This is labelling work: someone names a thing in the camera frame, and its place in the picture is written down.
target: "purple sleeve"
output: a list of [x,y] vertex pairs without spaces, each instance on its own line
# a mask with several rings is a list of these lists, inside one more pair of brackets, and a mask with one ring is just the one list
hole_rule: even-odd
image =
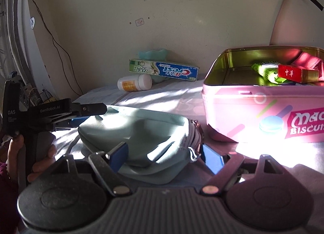
[[0,163],[0,233],[13,234],[20,219],[17,210],[18,185],[9,179],[6,167],[7,164]]

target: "ribbed gray surface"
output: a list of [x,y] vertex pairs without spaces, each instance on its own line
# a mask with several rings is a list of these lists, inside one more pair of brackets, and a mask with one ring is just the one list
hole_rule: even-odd
[[[198,195],[193,188],[139,188],[116,198],[96,222],[72,232],[82,234],[245,234],[256,231],[233,219],[218,198]],[[304,229],[285,234],[304,234]]]

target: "toothpaste box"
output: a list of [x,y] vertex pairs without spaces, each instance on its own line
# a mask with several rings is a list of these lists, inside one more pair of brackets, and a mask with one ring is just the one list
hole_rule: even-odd
[[129,60],[129,71],[158,75],[175,79],[196,81],[198,75],[197,67],[174,64],[169,62],[157,62],[148,60]]

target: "green snack package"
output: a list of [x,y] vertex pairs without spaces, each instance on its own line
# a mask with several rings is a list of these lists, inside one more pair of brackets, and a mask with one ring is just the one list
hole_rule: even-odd
[[254,63],[252,69],[274,84],[282,84],[286,79],[278,77],[278,62],[267,61]]

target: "bottle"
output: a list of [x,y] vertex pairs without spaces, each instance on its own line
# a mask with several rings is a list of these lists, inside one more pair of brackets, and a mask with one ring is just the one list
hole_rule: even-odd
[[120,78],[117,86],[124,91],[149,90],[152,87],[152,78],[148,74],[127,76]]

